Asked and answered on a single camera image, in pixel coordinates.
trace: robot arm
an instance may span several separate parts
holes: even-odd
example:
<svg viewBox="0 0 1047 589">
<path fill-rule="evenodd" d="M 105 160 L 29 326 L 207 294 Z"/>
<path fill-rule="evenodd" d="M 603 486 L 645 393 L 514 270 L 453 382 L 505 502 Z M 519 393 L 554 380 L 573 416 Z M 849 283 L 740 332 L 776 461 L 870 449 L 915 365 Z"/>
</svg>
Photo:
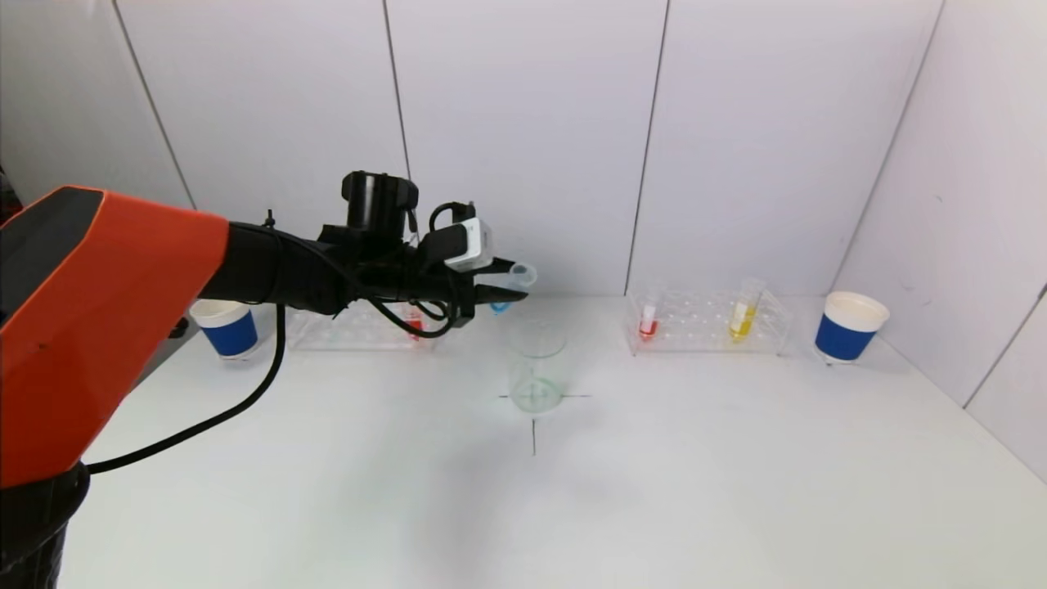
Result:
<svg viewBox="0 0 1047 589">
<path fill-rule="evenodd" d="M 379 311 L 429 302 L 447 318 L 435 333 L 384 313 L 431 338 L 466 325 L 478 303 L 527 296 L 474 284 L 477 273 L 507 272 L 512 262 L 493 256 L 472 204 L 438 207 L 413 246 L 402 236 L 405 223 L 417 231 L 409 180 L 354 172 L 342 197 L 347 223 L 325 225 L 315 241 L 275 229 L 271 216 L 263 226 L 228 222 L 76 186 L 0 228 L 4 587 L 16 565 L 53 561 L 57 571 L 60 533 L 87 490 L 81 456 L 195 298 L 325 315 L 360 299 Z M 453 222 L 437 229 L 445 209 Z"/>
</svg>

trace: blue paper cup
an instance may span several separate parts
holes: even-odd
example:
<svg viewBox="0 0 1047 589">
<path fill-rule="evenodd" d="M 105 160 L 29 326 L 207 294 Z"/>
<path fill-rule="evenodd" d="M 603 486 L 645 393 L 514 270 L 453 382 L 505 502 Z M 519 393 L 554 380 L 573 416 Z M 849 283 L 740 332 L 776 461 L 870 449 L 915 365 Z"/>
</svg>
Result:
<svg viewBox="0 0 1047 589">
<path fill-rule="evenodd" d="M 887 308 L 864 294 L 831 292 L 815 345 L 830 362 L 852 362 L 890 317 Z"/>
<path fill-rule="evenodd" d="M 201 299 L 190 308 L 190 317 L 224 359 L 239 357 L 258 344 L 254 318 L 250 308 L 243 303 Z"/>
</svg>

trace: yellow liquid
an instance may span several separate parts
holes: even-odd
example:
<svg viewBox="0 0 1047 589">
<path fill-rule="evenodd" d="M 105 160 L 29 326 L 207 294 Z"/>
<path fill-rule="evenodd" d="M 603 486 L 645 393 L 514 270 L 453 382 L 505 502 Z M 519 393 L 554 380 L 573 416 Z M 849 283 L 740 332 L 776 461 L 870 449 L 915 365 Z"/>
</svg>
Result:
<svg viewBox="0 0 1047 589">
<path fill-rule="evenodd" d="M 734 310 L 734 318 L 731 320 L 731 325 L 728 326 L 728 333 L 731 334 L 731 339 L 735 343 L 744 341 L 749 337 L 749 331 L 753 329 L 753 318 L 756 317 L 756 305 L 745 305 L 745 312 L 742 316 L 742 311 L 738 308 Z"/>
</svg>

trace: white cup rim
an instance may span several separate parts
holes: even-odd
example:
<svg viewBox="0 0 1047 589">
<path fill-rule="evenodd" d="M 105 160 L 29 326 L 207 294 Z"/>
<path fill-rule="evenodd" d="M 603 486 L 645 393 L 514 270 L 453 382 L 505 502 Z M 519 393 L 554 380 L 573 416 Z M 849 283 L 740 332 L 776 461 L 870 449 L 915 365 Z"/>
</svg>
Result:
<svg viewBox="0 0 1047 589">
<path fill-rule="evenodd" d="M 190 317 L 202 329 L 224 327 L 250 313 L 250 308 L 236 301 L 200 299 L 190 308 Z"/>
<path fill-rule="evenodd" d="M 855 332 L 876 332 L 891 317 L 879 301 L 865 294 L 837 290 L 825 299 L 825 315 L 837 324 Z"/>
</svg>

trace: table surface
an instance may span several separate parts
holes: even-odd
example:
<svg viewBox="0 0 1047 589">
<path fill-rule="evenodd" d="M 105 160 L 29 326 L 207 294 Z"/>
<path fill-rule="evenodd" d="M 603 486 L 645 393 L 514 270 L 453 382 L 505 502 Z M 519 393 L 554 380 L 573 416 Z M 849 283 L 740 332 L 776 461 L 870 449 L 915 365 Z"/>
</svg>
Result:
<svg viewBox="0 0 1047 589">
<path fill-rule="evenodd" d="M 502 397 L 487 310 L 429 354 L 289 350 L 240 417 L 92 479 L 63 589 L 1047 587 L 1047 485 L 883 341 L 818 362 L 819 301 L 781 357 L 633 358 L 622 299 L 525 304 L 573 330 L 555 412 Z M 85 461 L 231 407 L 268 354 L 195 337 Z"/>
</svg>

